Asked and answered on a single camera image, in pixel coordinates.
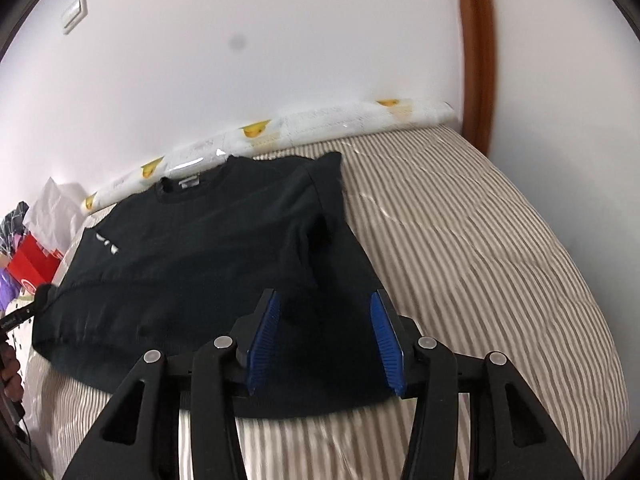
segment silver screw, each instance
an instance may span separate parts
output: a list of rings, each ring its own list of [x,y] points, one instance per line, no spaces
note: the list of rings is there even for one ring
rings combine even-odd
[[[229,348],[233,343],[233,341],[234,340],[231,339],[228,335],[221,335],[220,337],[217,337],[215,339],[215,341],[213,342],[213,345],[216,348]]]
[[[507,364],[507,356],[502,352],[491,352],[489,355],[489,361],[494,365],[502,366]]]
[[[145,363],[155,363],[162,354],[158,350],[149,350],[145,353]]]
[[[438,342],[433,337],[421,337],[420,339],[418,339],[418,345],[421,348],[433,350],[438,345]]]

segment black sweatshirt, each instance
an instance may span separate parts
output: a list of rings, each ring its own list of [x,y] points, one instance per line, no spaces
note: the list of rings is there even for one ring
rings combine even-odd
[[[339,153],[230,157],[182,189],[164,179],[82,235],[33,347],[113,393],[149,349],[197,350],[282,298],[267,381],[236,415],[307,416],[387,398],[369,320],[381,283],[344,219]]]

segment finger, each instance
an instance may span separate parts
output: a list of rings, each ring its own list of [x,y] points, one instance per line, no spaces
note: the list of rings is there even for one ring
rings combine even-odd
[[[22,378],[20,375],[14,376],[7,386],[4,388],[4,394],[9,397],[13,402],[19,402],[24,395],[24,388],[22,387]]]
[[[2,372],[0,372],[0,376],[2,376],[3,381],[8,381],[14,375],[17,375],[18,370],[20,370],[20,361],[13,359],[4,366]]]
[[[0,355],[2,361],[7,364],[11,359],[15,359],[15,349],[8,343],[0,344]]]

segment red bag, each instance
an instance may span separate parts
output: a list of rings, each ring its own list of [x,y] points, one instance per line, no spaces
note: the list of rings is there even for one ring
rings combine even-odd
[[[11,274],[30,294],[43,283],[50,283],[58,270],[62,254],[47,252],[33,237],[27,235],[14,257],[6,266]]]

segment striped bedsheet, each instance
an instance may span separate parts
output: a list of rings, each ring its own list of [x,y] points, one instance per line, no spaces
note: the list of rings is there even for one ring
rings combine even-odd
[[[620,361],[602,313],[567,252],[524,197],[454,131],[439,126],[273,153],[344,154],[348,222],[396,309],[455,352],[505,352],[542,400],[587,480],[602,480],[630,439]],[[108,209],[89,218],[96,224]],[[61,280],[79,236],[56,276]],[[108,395],[30,352],[27,424],[60,478]],[[395,480],[415,403],[390,400],[294,420],[241,420],[250,479]],[[460,403],[457,479],[468,468]],[[180,474],[192,478],[188,413]]]

